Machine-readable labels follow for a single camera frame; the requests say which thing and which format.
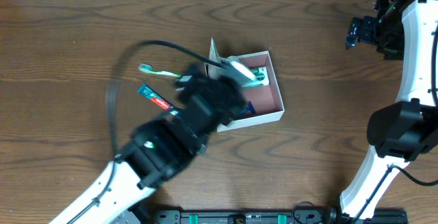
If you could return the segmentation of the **blue disposable razor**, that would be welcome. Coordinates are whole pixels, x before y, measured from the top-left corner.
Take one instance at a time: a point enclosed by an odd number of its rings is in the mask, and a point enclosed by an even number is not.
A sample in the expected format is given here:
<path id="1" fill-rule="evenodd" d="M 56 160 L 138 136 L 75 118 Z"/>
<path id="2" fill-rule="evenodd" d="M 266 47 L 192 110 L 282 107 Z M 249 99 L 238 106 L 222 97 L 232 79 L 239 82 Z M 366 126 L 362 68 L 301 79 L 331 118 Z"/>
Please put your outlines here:
<path id="1" fill-rule="evenodd" d="M 247 106 L 241 110 L 241 112 L 238 114 L 238 116 L 245 116 L 245 115 L 254 116 L 256 114 L 257 114 L 257 112 L 254 108 L 254 105 L 252 104 L 251 101 L 249 101 L 247 103 Z"/>

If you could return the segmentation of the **green soap packet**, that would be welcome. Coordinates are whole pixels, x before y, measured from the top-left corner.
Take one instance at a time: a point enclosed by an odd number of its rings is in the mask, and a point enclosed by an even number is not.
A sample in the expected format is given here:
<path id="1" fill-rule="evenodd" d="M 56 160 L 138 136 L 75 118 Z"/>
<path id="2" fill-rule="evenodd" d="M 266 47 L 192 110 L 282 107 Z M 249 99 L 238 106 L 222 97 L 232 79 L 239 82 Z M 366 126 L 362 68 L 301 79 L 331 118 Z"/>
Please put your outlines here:
<path id="1" fill-rule="evenodd" d="M 243 88 L 254 88 L 258 86 L 268 86 L 270 84 L 270 80 L 268 77 L 268 70 L 266 66 L 252 68 L 250 69 L 251 73 L 255 76 L 255 79 L 249 82 L 246 82 L 242 85 Z"/>

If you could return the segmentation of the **white cardboard box pink inside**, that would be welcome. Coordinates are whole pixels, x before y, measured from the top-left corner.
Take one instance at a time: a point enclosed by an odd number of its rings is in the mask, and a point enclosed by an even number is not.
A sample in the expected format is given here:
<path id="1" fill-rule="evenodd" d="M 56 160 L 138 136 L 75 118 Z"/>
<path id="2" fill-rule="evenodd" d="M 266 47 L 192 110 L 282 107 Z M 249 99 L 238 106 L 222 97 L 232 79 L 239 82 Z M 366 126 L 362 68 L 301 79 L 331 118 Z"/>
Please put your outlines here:
<path id="1" fill-rule="evenodd" d="M 252 103 L 256 115 L 251 115 L 248 112 L 242 118 L 235 119 L 228 125 L 219 124 L 217 132 L 279 121 L 285 111 L 269 52 L 262 51 L 239 55 L 237 58 L 248 68 L 265 66 L 268 72 L 269 84 L 267 86 L 244 88 L 242 94 L 247 101 Z"/>

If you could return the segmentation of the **white cosmetic tube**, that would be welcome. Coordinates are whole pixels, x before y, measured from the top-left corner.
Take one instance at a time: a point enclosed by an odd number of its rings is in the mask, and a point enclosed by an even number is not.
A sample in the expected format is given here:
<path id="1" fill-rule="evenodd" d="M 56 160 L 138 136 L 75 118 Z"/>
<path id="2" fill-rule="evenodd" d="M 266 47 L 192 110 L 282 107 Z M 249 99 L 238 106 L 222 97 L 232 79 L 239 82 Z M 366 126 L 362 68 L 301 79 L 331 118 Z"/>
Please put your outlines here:
<path id="1" fill-rule="evenodd" d="M 213 38 L 211 38 L 209 59 L 215 63 L 220 63 L 220 56 L 218 54 L 218 50 L 216 48 L 216 44 Z M 218 79 L 221 76 L 222 69 L 220 67 L 214 66 L 212 64 L 206 64 L 205 68 L 206 74 L 209 78 Z"/>

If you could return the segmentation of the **teal red toothpaste tube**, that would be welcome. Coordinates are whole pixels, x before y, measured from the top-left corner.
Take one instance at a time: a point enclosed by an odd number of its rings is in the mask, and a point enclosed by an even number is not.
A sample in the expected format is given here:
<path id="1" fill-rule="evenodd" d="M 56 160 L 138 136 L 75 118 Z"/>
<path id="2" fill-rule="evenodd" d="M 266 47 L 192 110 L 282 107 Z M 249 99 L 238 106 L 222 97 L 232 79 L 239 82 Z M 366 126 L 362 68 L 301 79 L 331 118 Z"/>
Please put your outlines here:
<path id="1" fill-rule="evenodd" d="M 146 83 L 143 83 L 138 89 L 138 94 L 146 97 L 149 101 L 153 102 L 155 105 L 158 105 L 163 110 L 169 111 L 172 115 L 176 115 L 178 113 L 178 111 L 173 106 L 173 104 L 171 104 L 171 102 L 167 101 L 165 98 L 159 95 Z"/>

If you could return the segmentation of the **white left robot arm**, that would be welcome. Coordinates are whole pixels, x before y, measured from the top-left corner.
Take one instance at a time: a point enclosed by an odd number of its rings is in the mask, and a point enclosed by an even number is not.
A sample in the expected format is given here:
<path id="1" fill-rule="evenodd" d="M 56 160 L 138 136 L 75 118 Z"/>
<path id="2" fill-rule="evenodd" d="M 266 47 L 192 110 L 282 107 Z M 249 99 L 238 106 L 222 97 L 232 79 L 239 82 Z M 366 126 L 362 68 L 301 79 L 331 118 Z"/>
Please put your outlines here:
<path id="1" fill-rule="evenodd" d="M 217 78 L 192 65 L 175 85 L 184 108 L 170 108 L 140 125 L 90 187 L 54 223 L 110 223 L 151 196 L 203 153 L 212 132 L 238 116 L 245 99 L 242 84 L 255 76 L 239 62 L 215 64 Z"/>

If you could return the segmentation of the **clear bottle dark cap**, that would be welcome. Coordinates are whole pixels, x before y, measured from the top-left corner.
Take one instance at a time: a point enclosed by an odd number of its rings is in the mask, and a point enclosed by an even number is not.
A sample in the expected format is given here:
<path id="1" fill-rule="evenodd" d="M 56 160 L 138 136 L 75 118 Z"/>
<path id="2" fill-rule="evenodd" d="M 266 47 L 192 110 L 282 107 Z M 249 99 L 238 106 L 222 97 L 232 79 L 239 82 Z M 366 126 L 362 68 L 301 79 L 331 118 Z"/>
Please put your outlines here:
<path id="1" fill-rule="evenodd" d="M 224 75 L 235 80 L 240 85 L 252 82 L 256 79 L 253 72 L 244 66 L 237 57 L 231 56 L 222 61 Z"/>

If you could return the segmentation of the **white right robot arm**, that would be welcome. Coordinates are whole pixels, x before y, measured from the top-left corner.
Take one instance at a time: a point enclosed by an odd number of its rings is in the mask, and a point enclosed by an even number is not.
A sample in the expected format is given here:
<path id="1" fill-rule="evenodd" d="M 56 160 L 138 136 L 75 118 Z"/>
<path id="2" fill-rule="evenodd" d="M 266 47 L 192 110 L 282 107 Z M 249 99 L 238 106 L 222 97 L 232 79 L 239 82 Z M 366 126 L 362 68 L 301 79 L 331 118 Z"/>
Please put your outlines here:
<path id="1" fill-rule="evenodd" d="M 368 121 L 368 151 L 351 184 L 339 196 L 331 223 L 407 223 L 403 211 L 377 210 L 385 191 L 421 154 L 437 146 L 437 0 L 376 0 L 375 17 L 354 17 L 346 48 L 374 45 L 386 60 L 401 60 L 395 103 Z"/>

